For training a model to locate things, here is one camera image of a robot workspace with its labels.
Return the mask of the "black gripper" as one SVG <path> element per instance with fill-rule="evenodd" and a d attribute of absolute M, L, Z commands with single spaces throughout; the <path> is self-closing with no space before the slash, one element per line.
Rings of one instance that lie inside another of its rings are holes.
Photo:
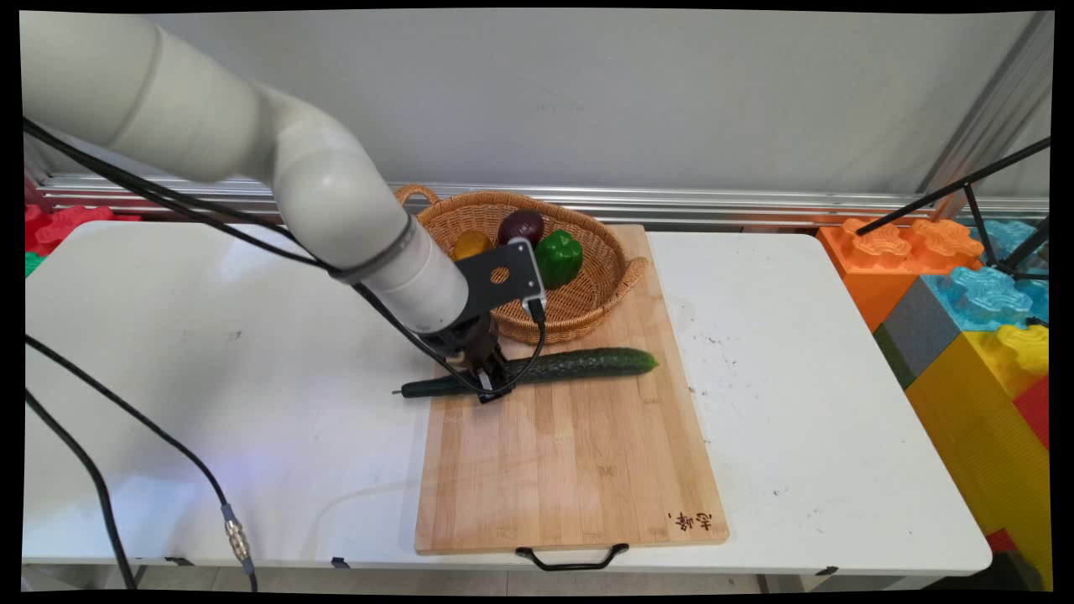
<path fill-rule="evenodd" d="M 498 323 L 491 313 L 459 321 L 441 331 L 418 334 L 433 353 L 459 372 L 471 372 L 481 405 L 493 402 L 514 389 L 510 362 L 499 345 Z"/>

